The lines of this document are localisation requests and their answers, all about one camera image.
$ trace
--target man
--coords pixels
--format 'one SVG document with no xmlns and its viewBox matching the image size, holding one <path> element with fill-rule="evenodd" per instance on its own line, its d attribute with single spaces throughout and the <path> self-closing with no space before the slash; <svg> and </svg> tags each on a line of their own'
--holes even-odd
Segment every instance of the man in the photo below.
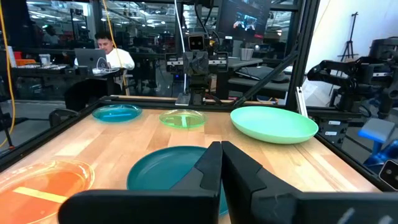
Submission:
<svg viewBox="0 0 398 224">
<path fill-rule="evenodd" d="M 57 45 L 60 42 L 60 38 L 55 34 L 55 29 L 53 26 L 48 25 L 45 29 L 45 34 L 43 35 L 43 42 L 50 45 Z"/>
<path fill-rule="evenodd" d="M 129 52 L 113 47 L 112 37 L 109 32 L 99 32 L 95 34 L 95 39 L 97 40 L 98 48 L 105 50 L 106 61 L 111 68 L 122 67 L 132 70 L 135 67 Z M 120 85 L 115 83 L 114 90 L 115 94 L 120 94 Z M 80 111 L 86 107 L 86 104 L 92 103 L 107 94 L 106 80 L 87 79 L 74 84 L 65 92 L 65 105 L 67 109 Z"/>
</svg>

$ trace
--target wooden tabletop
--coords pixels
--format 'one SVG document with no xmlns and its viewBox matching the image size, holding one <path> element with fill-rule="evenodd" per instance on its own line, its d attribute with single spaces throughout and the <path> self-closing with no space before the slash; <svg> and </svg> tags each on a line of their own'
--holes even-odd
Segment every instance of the wooden tabletop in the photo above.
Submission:
<svg viewBox="0 0 398 224">
<path fill-rule="evenodd" d="M 302 191 L 378 191 L 364 177 L 315 138 L 292 145 L 255 140 L 238 131 L 229 113 L 204 112 L 208 121 L 199 128 L 175 129 L 159 121 L 164 110 L 144 110 L 137 120 L 104 124 L 87 116 L 8 170 L 51 160 L 73 159 L 92 166 L 92 189 L 126 189 L 130 168 L 143 156 L 170 146 L 208 147 L 230 141 L 265 169 Z M 46 223 L 56 223 L 56 216 Z M 229 223 L 228 216 L 220 223 Z"/>
</svg>

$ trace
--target blue plate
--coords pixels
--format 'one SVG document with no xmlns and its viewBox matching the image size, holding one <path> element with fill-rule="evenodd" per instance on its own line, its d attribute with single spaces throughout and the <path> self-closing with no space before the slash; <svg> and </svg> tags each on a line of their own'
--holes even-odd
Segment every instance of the blue plate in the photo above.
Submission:
<svg viewBox="0 0 398 224">
<path fill-rule="evenodd" d="M 206 151 L 204 147 L 177 146 L 155 151 L 140 159 L 127 177 L 129 190 L 167 190 L 180 181 Z M 228 213 L 221 184 L 220 215 Z"/>
<path fill-rule="evenodd" d="M 120 123 L 138 117 L 142 109 L 133 105 L 109 105 L 93 111 L 93 116 L 107 123 Z"/>
</svg>

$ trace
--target transparent plate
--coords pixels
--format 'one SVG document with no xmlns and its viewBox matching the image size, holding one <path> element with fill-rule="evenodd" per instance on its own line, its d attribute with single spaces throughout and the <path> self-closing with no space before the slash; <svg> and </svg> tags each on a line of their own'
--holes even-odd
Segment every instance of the transparent plate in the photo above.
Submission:
<svg viewBox="0 0 398 224">
<path fill-rule="evenodd" d="M 194 110 L 171 110 L 159 116 L 162 123 L 175 128 L 196 128 L 204 125 L 206 116 Z"/>
<path fill-rule="evenodd" d="M 142 109 L 134 105 L 109 105 L 93 111 L 93 116 L 103 122 L 120 123 L 135 119 Z"/>
</svg>

